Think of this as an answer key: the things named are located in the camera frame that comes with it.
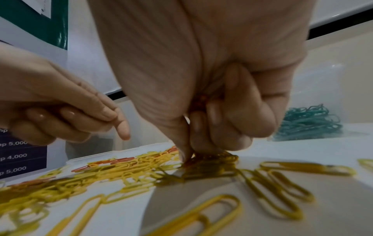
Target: pinky finger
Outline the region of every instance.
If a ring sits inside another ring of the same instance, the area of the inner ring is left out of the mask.
[[[25,119],[10,121],[9,130],[16,138],[22,139],[31,145],[45,146],[53,143],[56,138],[41,131],[34,123]]]

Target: beige wall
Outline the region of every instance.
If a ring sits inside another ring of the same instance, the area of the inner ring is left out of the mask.
[[[344,64],[340,85],[349,122],[373,122],[373,21],[309,40],[307,47],[298,73],[327,61]]]

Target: bag of green paper clips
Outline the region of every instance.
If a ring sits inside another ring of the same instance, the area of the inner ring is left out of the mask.
[[[340,64],[325,63],[295,75],[289,108],[272,141],[334,138],[343,135]]]

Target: pile of yellow paper clips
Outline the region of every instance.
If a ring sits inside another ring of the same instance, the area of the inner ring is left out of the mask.
[[[303,217],[302,211],[287,195],[306,202],[314,201],[315,197],[308,190],[293,183],[279,170],[341,176],[355,174],[355,171],[348,167],[324,166],[314,163],[263,162],[259,169],[243,170],[236,168],[237,161],[238,156],[224,152],[215,156],[197,154],[189,162],[181,165],[178,160],[178,150],[176,147],[172,147],[164,152],[149,152],[136,158],[109,159],[88,163],[84,167],[73,170],[76,173],[73,177],[56,179],[56,176],[63,170],[60,168],[36,180],[0,188],[0,216],[8,215],[15,225],[15,229],[0,232],[0,236],[18,236],[35,231],[38,229],[40,221],[48,216],[48,208],[51,203],[82,194],[87,191],[87,187],[96,182],[121,180],[124,187],[108,195],[100,194],[87,199],[71,216],[58,223],[48,236],[59,235],[81,209],[91,201],[97,201],[97,203],[87,211],[70,235],[79,235],[100,205],[148,192],[155,186],[205,178],[242,178],[259,200],[266,201],[274,210],[289,219],[300,220]],[[167,173],[173,170],[177,171],[173,174]],[[254,183],[272,192],[291,211],[277,206]],[[224,200],[233,201],[235,204],[232,206],[232,211],[217,222],[211,223],[205,215],[200,214],[202,209]],[[212,235],[233,220],[241,208],[241,203],[235,196],[220,195],[181,215],[148,236],[172,235],[194,221],[200,221],[205,227],[199,236]],[[30,215],[34,215],[36,219],[26,220]]]

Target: bundle of green paper clips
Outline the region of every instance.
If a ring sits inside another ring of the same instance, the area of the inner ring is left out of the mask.
[[[331,138],[342,133],[341,120],[329,113],[323,104],[309,108],[290,108],[273,141]]]

